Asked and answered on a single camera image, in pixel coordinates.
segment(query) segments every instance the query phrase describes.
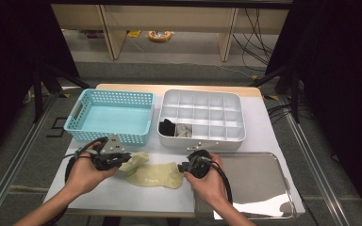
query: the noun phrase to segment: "yellow cloth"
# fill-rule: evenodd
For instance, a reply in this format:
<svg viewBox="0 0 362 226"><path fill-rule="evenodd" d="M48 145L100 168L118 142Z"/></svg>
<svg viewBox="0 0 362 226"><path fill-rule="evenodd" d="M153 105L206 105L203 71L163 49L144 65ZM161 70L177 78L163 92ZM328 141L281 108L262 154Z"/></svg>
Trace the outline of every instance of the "yellow cloth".
<svg viewBox="0 0 362 226"><path fill-rule="evenodd" d="M123 163L119 170L125 172L125 180L135 186L166 186L177 189L183 175L172 163L149 165L148 153L132 153L131 161Z"/></svg>

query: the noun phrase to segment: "finger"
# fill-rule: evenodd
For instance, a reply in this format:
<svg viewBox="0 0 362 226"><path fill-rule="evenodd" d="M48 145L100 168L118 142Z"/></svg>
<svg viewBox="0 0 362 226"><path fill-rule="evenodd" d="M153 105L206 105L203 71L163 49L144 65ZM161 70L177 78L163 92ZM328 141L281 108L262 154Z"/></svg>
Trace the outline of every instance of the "finger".
<svg viewBox="0 0 362 226"><path fill-rule="evenodd" d="M185 179L187 179L187 181L188 181L190 184L193 184L193 183L195 183L196 181L199 180L198 178L196 178L195 176L193 176L193 175L192 175L190 172L188 172L188 171L184 171L183 174L184 174Z"/></svg>
<svg viewBox="0 0 362 226"><path fill-rule="evenodd" d="M93 149L93 148L99 146L100 144L101 144L101 141L96 141L96 142L94 142L92 145L90 145L90 147L88 147L88 148L89 148L89 149Z"/></svg>
<svg viewBox="0 0 362 226"><path fill-rule="evenodd" d="M101 171L102 175L104 175L105 179L108 177L113 176L114 174L116 174L118 168L112 168L112 169L108 169L108 170L103 170Z"/></svg>
<svg viewBox="0 0 362 226"><path fill-rule="evenodd" d="M210 156L211 156L211 160L213 162L216 162L220 166L220 169L222 169L222 171L224 171L224 167L222 165L222 159L220 158L220 156L216 153L211 153Z"/></svg>

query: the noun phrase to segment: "person's left hand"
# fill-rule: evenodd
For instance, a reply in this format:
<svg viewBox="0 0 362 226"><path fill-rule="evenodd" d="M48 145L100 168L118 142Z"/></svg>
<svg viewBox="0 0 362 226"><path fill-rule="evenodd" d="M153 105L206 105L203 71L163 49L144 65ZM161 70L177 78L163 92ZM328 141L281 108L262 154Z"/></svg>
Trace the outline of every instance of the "person's left hand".
<svg viewBox="0 0 362 226"><path fill-rule="evenodd" d="M90 149L99 144L100 142L94 143L90 146ZM91 161L91 154L83 152L80 158L75 161L64 188L69 189L78 196L88 193L94 190L103 180L113 176L117 169L98 170Z"/></svg>

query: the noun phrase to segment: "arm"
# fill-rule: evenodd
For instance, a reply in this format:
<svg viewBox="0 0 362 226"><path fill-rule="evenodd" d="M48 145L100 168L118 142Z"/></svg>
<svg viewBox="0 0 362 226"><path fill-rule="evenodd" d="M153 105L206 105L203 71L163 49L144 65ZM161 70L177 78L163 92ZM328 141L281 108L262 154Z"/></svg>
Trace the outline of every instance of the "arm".
<svg viewBox="0 0 362 226"><path fill-rule="evenodd" d="M113 176L117 168L100 171L95 168L89 153L75 161L66 185L43 205L20 219L14 225L42 225L57 216L77 197L94 190L107 177Z"/></svg>
<svg viewBox="0 0 362 226"><path fill-rule="evenodd" d="M222 168L222 160L217 154L212 153L212 160ZM207 202L230 226L254 226L254 224L243 216L225 197L225 188L222 177L211 168L208 174L202 178L195 178L189 172L184 176L199 196Z"/></svg>

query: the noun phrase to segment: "aluminum rail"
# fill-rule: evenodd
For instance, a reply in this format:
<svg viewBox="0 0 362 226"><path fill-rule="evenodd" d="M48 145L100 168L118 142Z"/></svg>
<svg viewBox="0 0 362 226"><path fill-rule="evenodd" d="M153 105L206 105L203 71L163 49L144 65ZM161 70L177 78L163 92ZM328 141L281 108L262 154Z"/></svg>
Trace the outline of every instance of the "aluminum rail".
<svg viewBox="0 0 362 226"><path fill-rule="evenodd" d="M4 177L0 181L0 206L2 202L4 201L6 195L8 194L8 191L10 190L10 186L13 183L14 179L16 178L18 172L20 171L26 157L28 156L32 145L34 144L34 141L40 132L43 123L46 119L46 116L51 109L53 103L58 98L58 93L54 93L48 97L46 104L45 104L45 110L43 111L40 119L33 123L31 126L30 131L28 132L27 136L25 137L25 140L22 143L22 146L20 147L19 151L16 153L15 157L11 161L8 170L6 171Z"/></svg>
<svg viewBox="0 0 362 226"><path fill-rule="evenodd" d="M282 105L288 103L286 97L280 96ZM331 216L334 219L334 222L337 226L348 226L351 225L349 220L346 217L346 214L340 204L337 195L335 194L333 188L328 182L319 161L316 158L316 155L313 153L313 150L308 143L302 127L299 123L296 123L291 114L287 114L288 123L292 129L293 134L298 140L299 146L301 147L304 158L310 168L311 173L317 183L317 186L325 200L326 205L331 213Z"/></svg>

